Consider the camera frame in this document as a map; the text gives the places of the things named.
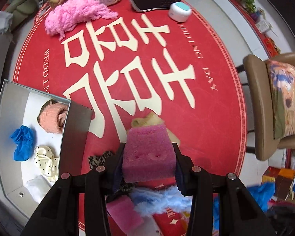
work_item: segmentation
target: white cloth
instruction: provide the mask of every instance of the white cloth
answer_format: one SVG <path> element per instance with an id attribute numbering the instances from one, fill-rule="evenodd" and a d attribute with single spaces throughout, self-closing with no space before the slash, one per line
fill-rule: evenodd
<path id="1" fill-rule="evenodd" d="M 27 181 L 24 186 L 32 195 L 33 200 L 40 203 L 50 190 L 50 186 L 43 178 L 43 176 L 36 177 L 32 180 Z"/>
<path id="2" fill-rule="evenodd" d="M 143 224 L 132 230 L 127 236 L 164 236 L 153 217 L 144 217 Z"/>
<path id="3" fill-rule="evenodd" d="M 55 158 L 51 149 L 46 145 L 36 146 L 34 153 L 34 163 L 39 168 L 41 174 L 46 176 L 50 182 L 57 181 L 59 158 Z"/>

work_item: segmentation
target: leopard print fabric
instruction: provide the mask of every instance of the leopard print fabric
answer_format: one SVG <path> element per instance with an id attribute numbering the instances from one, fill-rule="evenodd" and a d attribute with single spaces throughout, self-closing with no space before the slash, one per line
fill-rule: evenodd
<path id="1" fill-rule="evenodd" d="M 88 157 L 90 169 L 96 168 L 98 166 L 104 166 L 104 163 L 106 161 L 106 158 L 109 156 L 114 155 L 112 151 L 106 151 L 103 153 L 102 156 L 90 156 Z M 127 195 L 130 193 L 133 188 L 136 186 L 135 183 L 126 183 L 124 179 L 122 179 L 119 190 L 115 192 L 114 195 L 110 196 L 109 199 L 116 199 L 117 197 L 121 195 Z"/>

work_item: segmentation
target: teal button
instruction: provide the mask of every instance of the teal button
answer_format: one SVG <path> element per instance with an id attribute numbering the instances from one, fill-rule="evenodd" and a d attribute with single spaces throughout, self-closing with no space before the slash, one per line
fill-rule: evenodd
<path id="1" fill-rule="evenodd" d="M 190 10 L 190 7 L 188 5 L 186 5 L 185 3 L 183 3 L 183 2 L 177 2 L 176 5 L 179 8 L 182 8 L 184 11 L 189 11 Z"/>

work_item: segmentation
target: chair cushion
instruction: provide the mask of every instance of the chair cushion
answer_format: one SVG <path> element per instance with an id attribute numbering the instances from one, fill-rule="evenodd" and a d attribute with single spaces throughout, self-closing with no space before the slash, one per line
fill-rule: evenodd
<path id="1" fill-rule="evenodd" d="M 267 62 L 274 116 L 274 139 L 295 135 L 295 67 Z"/>

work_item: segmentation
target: pink foam sponge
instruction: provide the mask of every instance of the pink foam sponge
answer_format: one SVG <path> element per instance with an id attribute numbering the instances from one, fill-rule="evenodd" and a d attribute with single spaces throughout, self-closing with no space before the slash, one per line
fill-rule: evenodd
<path id="1" fill-rule="evenodd" d="M 143 223 L 143 218 L 134 210 L 131 199 L 126 195 L 107 203 L 106 209 L 125 234 Z"/>
<path id="2" fill-rule="evenodd" d="M 129 130 L 122 164 L 126 182 L 169 178 L 175 169 L 176 155 L 164 124 Z"/>

